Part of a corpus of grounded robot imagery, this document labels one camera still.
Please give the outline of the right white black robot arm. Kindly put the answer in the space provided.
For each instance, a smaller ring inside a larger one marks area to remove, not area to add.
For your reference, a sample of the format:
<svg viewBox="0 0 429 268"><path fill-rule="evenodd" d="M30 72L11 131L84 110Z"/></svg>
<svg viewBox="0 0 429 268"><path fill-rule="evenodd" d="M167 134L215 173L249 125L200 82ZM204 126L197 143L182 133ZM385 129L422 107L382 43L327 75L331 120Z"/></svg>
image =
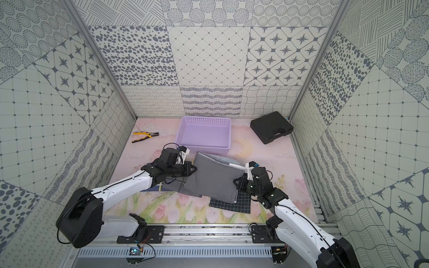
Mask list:
<svg viewBox="0 0 429 268"><path fill-rule="evenodd" d="M266 221L270 239L290 246L312 268L360 266L351 243L343 237L336 239L305 216L285 192L272 184L266 168L252 166L233 183L273 213Z"/></svg>

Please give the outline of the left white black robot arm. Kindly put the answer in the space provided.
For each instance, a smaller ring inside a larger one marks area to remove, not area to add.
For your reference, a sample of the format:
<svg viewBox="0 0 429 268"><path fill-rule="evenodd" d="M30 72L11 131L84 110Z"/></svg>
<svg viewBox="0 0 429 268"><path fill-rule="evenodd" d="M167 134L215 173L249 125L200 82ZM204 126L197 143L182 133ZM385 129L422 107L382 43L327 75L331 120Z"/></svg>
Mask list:
<svg viewBox="0 0 429 268"><path fill-rule="evenodd" d="M153 162L125 179L92 190L77 189L57 219L57 234L63 235L66 243L76 249L104 237L118 237L137 244L148 241L150 231L139 215L131 213L118 217L105 213L136 193L191 176L197 168L186 160L189 153L184 146L169 147L163 149Z"/></svg>

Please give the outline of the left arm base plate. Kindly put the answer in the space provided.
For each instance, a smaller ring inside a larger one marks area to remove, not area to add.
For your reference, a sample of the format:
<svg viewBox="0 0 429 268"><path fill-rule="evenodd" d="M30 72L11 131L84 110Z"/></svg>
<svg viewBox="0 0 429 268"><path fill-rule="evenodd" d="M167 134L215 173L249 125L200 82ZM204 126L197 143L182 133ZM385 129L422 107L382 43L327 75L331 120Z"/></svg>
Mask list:
<svg viewBox="0 0 429 268"><path fill-rule="evenodd" d="M164 226L138 227L137 230L131 236L118 236L116 243L162 243L164 230Z"/></svg>

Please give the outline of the black white grid pillowcase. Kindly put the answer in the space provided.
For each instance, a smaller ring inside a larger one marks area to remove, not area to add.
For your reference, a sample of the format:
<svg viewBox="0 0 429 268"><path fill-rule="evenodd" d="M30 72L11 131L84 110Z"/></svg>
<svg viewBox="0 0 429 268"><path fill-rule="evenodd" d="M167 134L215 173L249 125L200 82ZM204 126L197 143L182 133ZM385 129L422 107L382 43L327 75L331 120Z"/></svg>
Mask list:
<svg viewBox="0 0 429 268"><path fill-rule="evenodd" d="M227 203L211 198L209 206L213 208L223 209L226 211L250 214L251 202L251 195L243 192L238 192L237 200L235 201L235 203Z"/></svg>

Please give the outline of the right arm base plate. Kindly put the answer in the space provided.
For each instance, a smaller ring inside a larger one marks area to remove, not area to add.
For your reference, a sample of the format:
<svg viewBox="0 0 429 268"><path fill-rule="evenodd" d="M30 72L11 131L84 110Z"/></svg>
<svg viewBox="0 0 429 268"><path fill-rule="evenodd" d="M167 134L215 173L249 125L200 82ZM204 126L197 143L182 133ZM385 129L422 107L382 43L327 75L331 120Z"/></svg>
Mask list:
<svg viewBox="0 0 429 268"><path fill-rule="evenodd" d="M286 242L279 240L277 235L270 234L265 225L251 224L248 229L253 244L286 244Z"/></svg>

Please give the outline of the purple plastic basket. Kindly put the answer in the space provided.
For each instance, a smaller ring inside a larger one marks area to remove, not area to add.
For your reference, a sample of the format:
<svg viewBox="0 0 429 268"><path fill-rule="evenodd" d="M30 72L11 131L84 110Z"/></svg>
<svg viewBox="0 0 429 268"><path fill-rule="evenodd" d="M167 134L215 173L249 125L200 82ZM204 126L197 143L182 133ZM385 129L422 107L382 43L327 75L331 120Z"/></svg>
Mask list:
<svg viewBox="0 0 429 268"><path fill-rule="evenodd" d="M231 147L231 118L184 116L175 143L193 152L227 154Z"/></svg>

